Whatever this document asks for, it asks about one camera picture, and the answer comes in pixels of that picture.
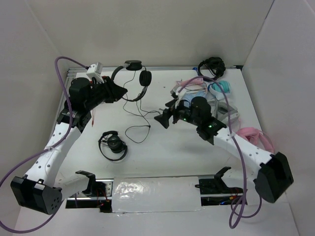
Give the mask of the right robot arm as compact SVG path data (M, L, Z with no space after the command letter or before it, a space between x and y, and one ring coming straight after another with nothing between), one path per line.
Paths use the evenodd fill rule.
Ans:
M253 180L256 192L269 203L275 203L294 182L284 154L260 149L230 131L227 125L212 116L211 106L204 97L193 98L188 106L179 99L173 99L154 119L164 128L169 127L170 119L173 124L182 120L195 125L203 140L226 150L251 168L256 174Z

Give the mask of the black wired headphones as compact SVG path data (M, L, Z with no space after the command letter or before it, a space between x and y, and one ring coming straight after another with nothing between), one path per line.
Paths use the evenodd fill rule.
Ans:
M151 130L151 125L149 123L149 121L146 119L146 116L148 114L158 114L160 115L161 112L160 111L157 111L157 110L152 110L152 111L146 111L146 110L143 110L142 109L142 99L144 98L144 96L146 95L147 93L147 90L148 90L148 87L149 85L151 84L152 82L152 73L151 71L147 70L146 66L144 66L142 64L142 61L140 60L126 60L124 62L123 65L120 65L118 66L112 73L111 75L111 79L112 80L115 80L117 74L123 70L123 69L126 69L128 71L133 71L134 72L134 75L132 77L131 80L128 80L127 82L124 83L123 87L125 87L125 85L129 82L132 82L135 78L135 75L136 75L136 71L139 71L140 74L139 74L139 84L141 85L142 87L142 90L141 92L134 98L134 99L129 99L128 98L128 95L126 94L125 97L123 97L123 100L125 101L124 105L123 105L123 110L125 112L127 112L128 114L130 115L134 115L134 116L137 116L137 117L141 117L145 122L146 124L144 125L133 125L133 126L130 126L128 127L126 130L125 130L125 136L131 140L132 142L136 143L136 144L141 144L143 143L149 133L150 133L150 130ZM137 111L138 113L133 113L131 111L128 111L125 109L125 106L127 105L127 103L135 103L136 104L136 108L137 108ZM128 134L127 132L130 130L130 129L134 129L134 128L147 128L147 134L146 136L144 137L143 140L141 141L136 141L134 139L132 139Z

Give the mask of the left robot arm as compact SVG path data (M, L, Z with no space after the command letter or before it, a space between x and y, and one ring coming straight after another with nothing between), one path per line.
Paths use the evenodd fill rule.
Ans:
M57 212L62 201L75 193L92 196L97 191L96 177L76 171L68 179L56 180L59 169L72 145L81 136L92 118L91 111L101 103L119 101L127 89L103 77L104 83L76 78L68 89L69 98L57 118L53 135L33 166L23 177L14 177L10 187L22 207L48 215Z

